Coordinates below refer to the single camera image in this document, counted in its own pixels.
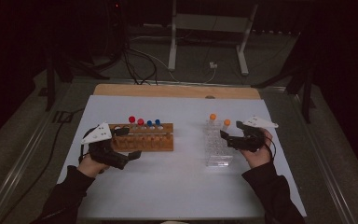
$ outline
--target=black cable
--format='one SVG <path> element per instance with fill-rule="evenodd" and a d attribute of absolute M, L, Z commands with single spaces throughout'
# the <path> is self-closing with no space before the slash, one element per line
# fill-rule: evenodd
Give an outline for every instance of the black cable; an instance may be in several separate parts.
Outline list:
<path fill-rule="evenodd" d="M 53 153 L 54 153 L 54 149 L 55 149 L 55 145 L 57 143 L 57 139 L 58 139 L 58 134 L 60 133 L 60 130 L 63 126 L 63 124 L 65 123 L 66 120 L 69 120 L 75 113 L 77 112 L 80 112 L 84 109 L 78 109 L 74 112 L 67 112 L 67 111 L 63 111 L 63 112 L 66 112 L 66 113 L 69 113 L 69 115 L 62 121 L 62 123 L 60 124 L 60 127 L 58 128 L 56 134 L 55 134 L 55 137 L 54 137 L 54 141 L 53 141 L 53 144 L 51 146 L 51 151 L 50 151 L 50 155 L 48 156 L 48 162 L 46 163 L 45 167 L 42 169 L 42 172 L 40 172 L 39 176 L 34 180 L 34 182 L 30 185 L 30 187 L 24 191 L 22 193 L 22 195 L 20 196 L 20 198 L 8 209 L 8 211 L 3 215 L 1 221 L 0 221 L 0 224 L 2 224 L 5 219 L 8 217 L 8 215 L 14 210 L 14 208 L 16 208 L 16 206 L 22 201 L 22 199 L 25 197 L 26 194 L 29 193 L 29 191 L 34 187 L 34 185 L 37 183 L 37 181 L 40 179 L 40 177 L 42 177 L 43 173 L 46 172 L 50 162 L 51 162 L 51 159 L 53 157 Z"/>
<path fill-rule="evenodd" d="M 275 146 L 275 143 L 272 141 L 272 139 L 266 137 L 271 143 L 272 145 L 274 146 L 274 154 L 272 154 L 272 151 L 271 151 L 271 148 L 267 145 L 267 144 L 264 144 L 264 146 L 268 149 L 269 151 L 269 155 L 271 156 L 271 160 L 274 161 L 275 159 L 275 155 L 277 153 L 277 147 Z"/>
<path fill-rule="evenodd" d="M 138 55 L 138 54 L 133 54 L 133 53 L 132 53 L 132 55 L 145 58 L 145 59 L 147 59 L 149 62 L 151 62 L 152 65 L 153 65 L 153 72 L 152 72 L 152 74 L 149 75 L 148 77 L 145 77 L 145 78 L 142 80 L 141 85 L 142 85 L 144 82 L 147 83 L 147 80 L 150 79 L 152 76 L 155 77 L 156 85 L 158 85 L 158 83 L 157 83 L 157 67 L 156 67 L 156 64 L 153 62 L 153 60 L 152 60 L 147 54 L 144 54 L 144 53 L 142 53 L 141 51 L 138 51 L 138 50 L 136 50 L 136 49 L 129 49 L 129 50 L 130 50 L 130 51 L 134 51 L 134 52 L 136 52 L 136 53 L 139 54 L 139 55 Z"/>

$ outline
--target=dark background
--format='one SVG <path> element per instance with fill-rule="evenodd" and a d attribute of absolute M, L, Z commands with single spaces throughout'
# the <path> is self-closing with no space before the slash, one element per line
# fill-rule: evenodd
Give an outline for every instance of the dark background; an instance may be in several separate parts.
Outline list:
<path fill-rule="evenodd" d="M 98 39 L 106 36 L 92 23 L 105 21 L 103 4 L 116 2 L 124 7 L 129 25 L 165 26 L 171 22 L 171 1 L 165 0 L 81 0 L 77 5 L 73 0 L 0 1 L 0 128 L 34 90 L 33 77 L 46 68 L 41 36 L 51 37 L 59 48 L 86 61 L 91 54 L 101 54 Z M 204 4 L 178 2 L 178 8 L 193 13 Z M 220 5 L 219 10 L 215 4 L 204 4 L 202 13 L 237 15 L 242 2 Z M 87 22 L 79 23 L 79 18 Z M 358 1 L 263 1 L 257 10 L 254 32 L 270 31 L 291 35 L 301 32 L 283 72 L 317 59 L 314 84 L 321 88 L 358 158 Z M 322 50 L 315 51 L 315 46 Z M 109 50 L 115 47 L 111 41 Z"/>

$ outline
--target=gray floor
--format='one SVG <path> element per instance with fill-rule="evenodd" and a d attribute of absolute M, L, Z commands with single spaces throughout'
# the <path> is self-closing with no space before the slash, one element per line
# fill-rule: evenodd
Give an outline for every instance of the gray floor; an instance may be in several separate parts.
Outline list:
<path fill-rule="evenodd" d="M 296 38 L 288 35 L 251 35 L 245 51 L 251 72 L 248 77 L 243 77 L 234 49 L 236 40 L 234 36 L 233 39 L 212 44 L 179 46 L 176 70 L 172 73 L 164 65 L 168 64 L 169 38 L 137 37 L 131 41 L 131 47 L 158 58 L 153 60 L 158 69 L 159 85 L 214 84 L 248 87 L 279 74 L 288 53 L 296 43 Z M 144 59 L 130 56 L 130 60 L 141 77 L 146 77 L 153 71 L 151 63 Z M 213 79 L 213 69 L 208 68 L 209 62 L 218 64 Z M 123 62 L 103 71 L 103 75 L 111 77 L 103 83 L 131 83 Z M 287 82 L 288 79 L 279 81 L 270 88 L 260 90 L 260 94 L 266 101 L 272 119 L 280 124 L 277 132 L 308 213 L 307 223 L 358 223 L 358 161 L 345 135 L 316 86 L 312 89 L 314 107 L 310 110 L 311 124 L 306 124 L 298 113 L 298 97 L 283 91 Z M 0 131 L 0 188 L 4 186 L 7 175 L 15 173 L 17 177 L 13 183 L 9 183 L 10 186 L 17 187 L 9 190 L 7 197 L 3 197 L 3 191 L 0 190 L 0 216 L 20 198 L 48 161 L 54 136 L 60 126 L 59 123 L 51 122 L 55 112 L 83 108 L 95 86 L 102 82 L 78 72 L 73 83 L 57 81 L 58 101 L 50 113 L 45 112 L 46 98 L 37 95 L 46 86 L 45 73 L 35 77 L 35 83 L 36 90 Z M 155 85 L 154 80 L 148 83 Z M 4 223 L 28 223 L 39 214 L 49 190 L 57 181 L 80 118 L 81 112 L 74 116 L 71 123 L 62 126 L 48 169 Z M 34 153 L 29 162 L 24 164 L 23 173 L 11 170 L 23 150 L 30 148 L 34 148 Z M 263 219 L 187 222 L 263 223 Z M 101 221 L 79 220 L 78 223 Z M 131 223 L 155 222 L 149 220 Z"/>

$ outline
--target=table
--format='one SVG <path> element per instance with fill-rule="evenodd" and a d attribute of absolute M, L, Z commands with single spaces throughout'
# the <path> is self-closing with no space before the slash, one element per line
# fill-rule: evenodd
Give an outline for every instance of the table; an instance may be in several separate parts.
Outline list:
<path fill-rule="evenodd" d="M 206 96 L 215 99 L 202 99 Z M 235 151 L 234 160 L 228 167 L 205 165 L 200 136 L 209 111 L 218 117 L 231 119 L 247 119 L 254 114 L 269 119 L 264 101 L 254 89 L 97 86 L 89 98 L 58 182 L 66 176 L 66 166 L 77 163 L 80 140 L 89 128 L 103 121 L 125 120 L 129 112 L 135 117 L 158 116 L 161 120 L 173 121 L 174 152 L 144 152 L 139 160 L 131 161 L 123 171 L 106 171 L 89 188 L 88 197 L 79 208 L 79 217 L 189 220 L 264 216 L 254 192 L 241 178 L 249 167 L 238 151 Z M 203 117 L 205 120 L 192 119 Z M 277 146 L 277 171 L 286 176 L 292 200 L 305 216 L 278 136 L 274 129 L 268 130 Z"/>
<path fill-rule="evenodd" d="M 238 61 L 241 68 L 241 74 L 249 75 L 248 66 L 246 64 L 243 51 L 245 50 L 246 42 L 248 41 L 251 33 L 252 24 L 257 11 L 257 4 L 252 5 L 250 15 L 246 17 L 223 17 L 223 16 L 209 16 L 209 15 L 194 15 L 177 13 L 176 0 L 172 2 L 172 38 L 170 58 L 168 60 L 168 69 L 170 71 L 175 70 L 176 62 L 176 30 L 206 30 L 206 31 L 224 31 L 243 33 L 243 39 L 241 43 L 236 47 Z"/>

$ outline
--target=wire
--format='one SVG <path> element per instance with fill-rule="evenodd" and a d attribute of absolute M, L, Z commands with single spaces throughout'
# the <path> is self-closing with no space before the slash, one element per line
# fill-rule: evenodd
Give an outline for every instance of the wire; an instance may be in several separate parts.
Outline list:
<path fill-rule="evenodd" d="M 34 185 L 37 183 L 37 181 L 39 181 L 40 177 L 42 177 L 43 173 L 46 172 L 46 170 L 48 169 L 48 166 L 50 165 L 50 162 L 52 160 L 52 157 L 53 157 L 53 153 L 54 153 L 54 149 L 55 149 L 55 146 L 57 144 L 57 139 L 58 139 L 58 135 L 60 133 L 60 130 L 64 124 L 64 122 L 66 120 L 69 120 L 70 118 L 73 117 L 74 114 L 80 112 L 84 110 L 84 108 L 82 109 L 78 109 L 74 112 L 67 112 L 67 111 L 63 111 L 63 112 L 66 112 L 66 113 L 69 113 L 69 115 L 65 118 L 65 120 L 62 121 L 62 123 L 60 124 L 60 127 L 58 128 L 56 134 L 55 134 L 55 137 L 54 137 L 54 141 L 53 141 L 53 144 L 51 146 L 51 150 L 50 150 L 50 155 L 48 156 L 48 162 L 45 164 L 45 166 L 43 167 L 42 171 L 40 172 L 39 176 L 34 180 L 34 182 L 30 185 L 30 187 L 28 187 L 28 189 L 26 191 L 24 191 L 22 193 L 22 195 L 20 196 L 20 198 L 8 209 L 8 211 L 3 215 L 1 221 L 0 221 L 0 224 L 2 224 L 5 219 L 8 217 L 8 215 L 14 210 L 14 208 L 16 208 L 16 206 L 22 201 L 22 199 L 25 197 L 25 195 L 27 195 L 29 193 L 29 191 L 34 187 Z"/>
<path fill-rule="evenodd" d="M 274 154 L 272 154 L 272 151 L 271 151 L 271 148 L 269 146 L 267 146 L 267 144 L 264 144 L 265 147 L 267 147 L 270 155 L 271 155 L 271 159 L 274 161 L 275 159 L 275 155 L 277 154 L 277 147 L 275 146 L 275 143 L 272 141 L 272 139 L 266 137 L 271 143 L 272 145 L 274 146 Z"/>
<path fill-rule="evenodd" d="M 153 55 L 150 55 L 150 54 L 147 54 L 147 53 L 144 53 L 144 52 L 142 52 L 142 53 L 143 53 L 144 55 L 147 55 L 147 56 L 149 56 L 150 58 L 152 58 L 152 59 L 158 61 L 158 62 L 161 63 L 162 65 L 164 65 L 164 67 L 167 68 L 167 71 L 168 71 L 168 73 L 170 74 L 171 78 L 172 78 L 174 81 L 176 81 L 176 82 L 178 82 L 178 83 L 181 83 L 181 81 L 179 81 L 178 79 L 176 79 L 176 78 L 173 76 L 172 72 L 171 72 L 171 71 L 169 70 L 169 68 L 168 68 L 168 65 L 165 64 L 162 60 L 160 60 L 159 58 L 157 58 L 157 57 L 155 57 L 155 56 L 153 56 Z"/>

